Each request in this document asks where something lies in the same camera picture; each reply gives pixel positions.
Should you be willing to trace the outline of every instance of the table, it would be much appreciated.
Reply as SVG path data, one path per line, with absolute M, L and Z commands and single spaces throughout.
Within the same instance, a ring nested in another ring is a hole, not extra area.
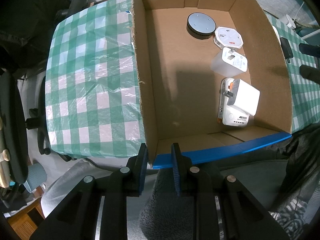
M 145 142 L 131 0 L 108 0 L 57 26 L 46 71 L 52 150 L 127 158 Z
M 280 37 L 288 39 L 293 58 L 287 62 L 292 95 L 292 133 L 320 121 L 320 86 L 300 75 L 299 67 L 307 65 L 316 68 L 314 57 L 302 54 L 300 43 L 306 43 L 293 30 L 275 17 L 266 13 L 270 23 L 276 27 Z

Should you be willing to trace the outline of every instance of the checkered tablecloth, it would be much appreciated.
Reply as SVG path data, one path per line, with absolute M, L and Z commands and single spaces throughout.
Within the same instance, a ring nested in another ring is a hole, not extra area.
M 145 142 L 131 5 L 108 0 L 57 26 L 45 83 L 52 150 L 124 158 Z
M 299 44 L 306 42 L 297 33 L 273 16 L 266 15 L 278 30 L 279 36 L 288 39 L 293 52 L 293 58 L 290 59 L 290 63 L 287 63 L 287 69 L 292 93 L 292 133 L 294 133 L 309 124 L 320 121 L 320 86 L 304 79 L 299 72 L 301 65 L 316 68 L 316 62 L 314 57 L 300 52 Z

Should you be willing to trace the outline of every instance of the cardboard box wall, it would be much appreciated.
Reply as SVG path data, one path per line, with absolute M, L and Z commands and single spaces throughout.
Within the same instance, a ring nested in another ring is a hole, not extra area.
M 187 32 L 187 18 L 194 12 L 208 14 L 217 27 L 235 28 L 243 38 L 243 48 L 238 52 L 247 57 L 248 70 L 235 78 L 260 91 L 257 113 L 246 128 L 217 123 L 224 77 L 211 71 L 210 63 L 220 49 L 212 38 L 197 40 Z M 170 153 L 173 142 L 179 143 L 182 152 L 192 151 L 194 156 L 212 149 L 206 153 L 213 160 L 216 147 L 257 138 L 265 139 L 256 144 L 272 143 L 291 133 L 286 63 L 256 0 L 133 0 L 132 15 L 140 108 L 150 163 L 157 155 Z

